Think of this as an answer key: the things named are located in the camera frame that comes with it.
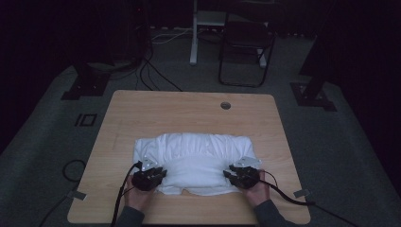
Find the cable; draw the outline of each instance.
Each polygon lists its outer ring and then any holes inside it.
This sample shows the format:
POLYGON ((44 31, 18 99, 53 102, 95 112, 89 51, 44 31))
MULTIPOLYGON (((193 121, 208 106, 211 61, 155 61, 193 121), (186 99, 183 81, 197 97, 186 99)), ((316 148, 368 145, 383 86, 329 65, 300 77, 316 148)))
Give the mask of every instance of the cable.
POLYGON ((268 171, 264 170, 264 172, 272 176, 272 178, 274 179, 274 182, 276 184, 276 187, 278 188, 278 184, 277 184, 277 181, 275 180, 275 177, 271 173, 269 173, 268 171))
POLYGON ((199 40, 200 42, 205 42, 205 43, 208 43, 208 44, 220 44, 221 39, 222 39, 222 36, 221 36, 218 32, 216 32, 216 31, 213 30, 213 29, 209 29, 209 28, 208 28, 207 30, 203 31, 203 32, 199 32, 198 34, 199 34, 198 37, 197 37, 198 40, 199 40), (213 40, 204 38, 204 37, 202 37, 202 36, 200 35, 201 33, 204 33, 205 35, 212 34, 212 35, 216 36, 217 38, 219 38, 219 40, 218 40, 218 41, 213 41, 213 40))
POLYGON ((170 39, 168 39, 168 40, 166 40, 166 41, 164 41, 164 42, 160 42, 160 43, 152 42, 152 43, 153 43, 153 44, 167 44, 168 42, 170 42, 170 41, 172 41, 172 40, 174 40, 174 39, 176 39, 176 38, 178 38, 178 37, 184 35, 184 34, 185 34, 186 32, 188 32, 190 29, 191 29, 191 27, 190 27, 190 28, 187 28, 185 31, 183 31, 182 33, 179 33, 179 34, 160 34, 160 35, 157 35, 157 36, 153 37, 152 40, 155 40, 155 39, 157 39, 157 38, 159 38, 159 37, 163 37, 163 36, 171 36, 171 35, 173 35, 173 37, 171 37, 170 39))
POLYGON ((153 81, 153 79, 152 79, 151 76, 150 76, 150 70, 149 70, 149 65, 148 65, 148 64, 149 64, 149 62, 147 62, 148 78, 149 78, 151 84, 153 84, 153 86, 154 86, 158 91, 160 91, 160 88, 156 85, 156 83, 153 81))
POLYGON ((136 77, 136 81, 135 81, 135 87, 133 89, 136 91, 136 90, 138 90, 138 82, 139 82, 137 71, 135 71, 135 77, 136 77))
POLYGON ((125 190, 124 193, 123 193, 121 196, 124 196, 127 192, 133 190, 133 188, 135 188, 135 187, 132 187, 132 188, 130 188, 130 189, 125 190))
POLYGON ((141 79, 142 83, 150 90, 153 91, 153 89, 151 87, 149 87, 145 81, 144 81, 144 77, 142 75, 142 72, 144 71, 145 67, 148 65, 148 61, 144 63, 144 65, 142 66, 141 70, 139 71, 139 79, 141 79))
POLYGON ((110 224, 111 227, 114 227, 115 222, 117 221, 117 215, 118 215, 118 207, 120 206, 120 202, 121 202, 121 198, 124 195, 124 187, 125 184, 127 182, 128 177, 130 176, 130 173, 132 172, 132 170, 136 167, 136 164, 132 165, 130 170, 128 170, 127 175, 124 179, 123 184, 120 187, 120 190, 118 191, 118 196, 117 196, 117 200, 115 201, 115 206, 114 206, 114 214, 113 214, 113 220, 112 223, 110 224))
POLYGON ((180 92, 182 92, 183 90, 181 88, 179 88, 175 83, 173 83, 171 80, 169 80, 168 78, 166 78, 161 72, 159 72, 159 70, 157 70, 157 68, 150 63, 150 61, 148 61, 147 59, 144 59, 155 71, 157 74, 160 75, 160 77, 162 77, 163 79, 165 79, 168 83, 170 83, 171 85, 173 85, 175 88, 177 88, 177 90, 179 90, 180 92))
POLYGON ((331 211, 328 211, 328 210, 325 209, 325 208, 322 208, 321 206, 317 205, 315 201, 296 201, 296 200, 293 200, 292 198, 290 198, 289 196, 287 196, 282 190, 280 190, 280 189, 279 189, 277 186, 275 186, 274 184, 265 182, 265 181, 260 180, 260 179, 253 178, 253 177, 251 177, 251 176, 247 176, 247 177, 249 177, 249 178, 251 178, 251 179, 253 179, 253 180, 259 181, 260 183, 267 184, 267 185, 270 186, 272 189, 274 189, 276 192, 278 192, 278 194, 280 194, 280 196, 281 196, 284 200, 286 200, 286 201, 289 201, 289 202, 294 203, 294 204, 297 204, 297 205, 302 205, 302 206, 314 206, 314 207, 317 207, 318 209, 324 211, 325 213, 327 213, 327 214, 329 214, 329 215, 331 215, 331 216, 333 216, 333 217, 335 217, 335 218, 338 218, 338 219, 340 219, 340 220, 342 220, 342 221, 348 223, 349 225, 352 225, 352 226, 356 226, 356 227, 357 227, 357 225, 356 225, 355 223, 353 223, 352 221, 350 221, 350 220, 348 220, 348 219, 346 219, 346 218, 343 218, 343 217, 341 217, 341 216, 339 216, 339 215, 336 215, 335 213, 333 213, 333 212, 331 212, 331 211))
MULTIPOLYGON (((85 162, 83 162, 82 160, 79 160, 79 159, 75 159, 75 160, 72 160, 72 161, 68 162, 68 163, 65 164, 64 167, 62 168, 62 176, 65 178, 65 180, 67 180, 68 182, 76 183, 76 184, 74 185, 74 187, 70 190, 70 192, 71 192, 71 191, 77 190, 81 178, 79 178, 79 179, 72 179, 72 178, 70 178, 70 177, 67 176, 67 174, 66 174, 65 171, 66 171, 67 167, 69 167, 71 164, 76 163, 76 162, 81 163, 81 164, 83 165, 83 169, 85 169, 85 167, 86 167, 85 162)), ((68 194, 64 195, 64 197, 61 198, 61 199, 47 212, 47 214, 44 216, 44 218, 42 219, 41 223, 39 224, 39 227, 44 226, 44 223, 47 221, 47 219, 50 217, 50 215, 53 213, 53 211, 56 210, 67 198, 70 198, 70 196, 69 196, 68 194)))

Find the dark background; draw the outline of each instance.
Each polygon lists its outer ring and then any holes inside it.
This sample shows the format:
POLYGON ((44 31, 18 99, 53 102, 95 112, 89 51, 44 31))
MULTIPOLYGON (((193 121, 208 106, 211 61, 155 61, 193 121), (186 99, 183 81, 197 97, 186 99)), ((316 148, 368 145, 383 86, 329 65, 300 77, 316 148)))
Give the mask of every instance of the dark background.
MULTIPOLYGON (((200 9, 227 2, 200 0, 200 9)), ((400 193, 400 3, 280 2, 288 7, 289 35, 318 37, 300 74, 339 85, 400 193)), ((152 26, 192 25, 192 1, 153 0, 146 7, 152 26)), ((138 54, 134 28, 144 23, 142 8, 128 0, 1 1, 0 152, 72 59, 113 64, 138 54)))

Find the hand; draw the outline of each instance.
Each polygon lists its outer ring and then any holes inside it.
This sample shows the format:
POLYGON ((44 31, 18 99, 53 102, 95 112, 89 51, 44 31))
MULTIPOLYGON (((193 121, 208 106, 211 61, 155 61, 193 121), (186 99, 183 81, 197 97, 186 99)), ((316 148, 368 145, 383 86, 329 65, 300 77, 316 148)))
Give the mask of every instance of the hand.
POLYGON ((133 188, 132 175, 130 175, 127 179, 127 187, 124 189, 125 205, 140 212, 144 212, 144 210, 150 204, 150 200, 153 197, 155 189, 156 188, 153 188, 150 191, 141 191, 138 188, 133 188))
MULTIPOLYGON (((265 170, 259 169, 259 179, 265 181, 265 170)), ((257 183, 249 189, 238 188, 247 198, 252 208, 264 201, 270 200, 270 187, 265 183, 257 183)))

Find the gray carpet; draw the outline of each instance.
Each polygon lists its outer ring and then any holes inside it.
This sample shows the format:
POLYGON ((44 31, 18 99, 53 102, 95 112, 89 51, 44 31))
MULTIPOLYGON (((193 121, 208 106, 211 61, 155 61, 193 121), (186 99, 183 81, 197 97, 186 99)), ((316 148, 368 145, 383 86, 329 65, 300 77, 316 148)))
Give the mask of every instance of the gray carpet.
MULTIPOLYGON (((289 83, 310 80, 298 73, 313 41, 279 39, 270 63, 270 76, 260 88, 220 85, 218 45, 200 41, 195 66, 189 65, 190 45, 189 39, 155 44, 151 62, 186 92, 273 95, 301 184, 311 191, 308 198, 360 226, 401 226, 401 200, 340 88, 330 83, 323 88, 337 112, 299 107, 296 103, 289 83)), ((242 72, 249 70, 244 66, 242 72)), ((38 226, 49 209, 74 187, 74 183, 63 178, 62 168, 72 160, 89 159, 114 91, 147 90, 140 81, 136 85, 135 75, 139 75, 139 70, 136 74, 113 74, 104 96, 87 96, 76 101, 61 101, 63 92, 75 80, 75 71, 67 68, 54 79, 31 117, 0 156, 0 226, 38 226), (80 114, 97 114, 95 124, 76 126, 80 114)), ((175 91, 154 71, 150 75, 161 90, 175 91)), ((72 164, 67 173, 71 178, 79 178, 82 166, 72 164)), ((44 226, 108 226, 70 224, 67 214, 71 202, 65 200, 44 226)), ((309 211, 311 221, 306 226, 349 226, 314 207, 309 211)))

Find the folded white towel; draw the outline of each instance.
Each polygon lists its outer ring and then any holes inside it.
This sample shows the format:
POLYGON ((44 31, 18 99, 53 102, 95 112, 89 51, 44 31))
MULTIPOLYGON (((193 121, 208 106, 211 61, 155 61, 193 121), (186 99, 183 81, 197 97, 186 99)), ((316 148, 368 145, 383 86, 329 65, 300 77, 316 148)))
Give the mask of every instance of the folded white towel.
POLYGON ((133 161, 148 158, 167 169, 157 188, 164 194, 180 195, 185 189, 192 194, 213 196, 238 191, 224 177, 223 170, 245 156, 256 158, 251 139, 246 136, 167 133, 138 139, 133 161))

